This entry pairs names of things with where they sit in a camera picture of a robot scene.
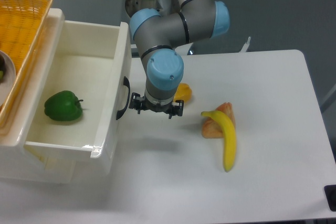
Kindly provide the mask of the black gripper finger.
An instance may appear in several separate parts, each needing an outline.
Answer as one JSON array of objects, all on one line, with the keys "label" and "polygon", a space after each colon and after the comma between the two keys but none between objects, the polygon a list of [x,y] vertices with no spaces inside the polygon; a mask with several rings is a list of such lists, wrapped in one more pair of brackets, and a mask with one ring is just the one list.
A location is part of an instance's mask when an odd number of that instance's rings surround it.
[{"label": "black gripper finger", "polygon": [[145,98],[140,96],[140,94],[133,92],[130,96],[129,109],[136,110],[138,114],[144,109]]},{"label": "black gripper finger", "polygon": [[176,100],[171,103],[168,109],[169,119],[173,116],[182,116],[184,110],[184,101],[183,100]]}]

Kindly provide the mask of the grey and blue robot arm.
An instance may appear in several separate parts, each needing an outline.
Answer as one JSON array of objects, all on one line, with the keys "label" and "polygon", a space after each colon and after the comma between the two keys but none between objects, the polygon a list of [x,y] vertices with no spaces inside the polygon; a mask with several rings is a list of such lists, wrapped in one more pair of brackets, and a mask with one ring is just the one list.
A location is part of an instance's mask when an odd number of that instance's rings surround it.
[{"label": "grey and blue robot arm", "polygon": [[128,93],[126,108],[182,116],[184,103],[174,101],[184,72],[177,47],[226,33],[230,16],[215,0],[177,0],[179,10],[138,6],[129,27],[146,75],[144,95]]}]

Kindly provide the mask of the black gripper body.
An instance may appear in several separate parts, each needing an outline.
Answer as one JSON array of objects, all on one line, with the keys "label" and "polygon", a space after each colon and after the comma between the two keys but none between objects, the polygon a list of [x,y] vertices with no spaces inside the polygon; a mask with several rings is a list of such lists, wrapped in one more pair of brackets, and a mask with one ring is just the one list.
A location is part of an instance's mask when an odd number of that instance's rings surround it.
[{"label": "black gripper body", "polygon": [[173,97],[168,99],[158,99],[151,96],[147,91],[144,93],[140,110],[150,110],[155,113],[171,113],[173,109]]}]

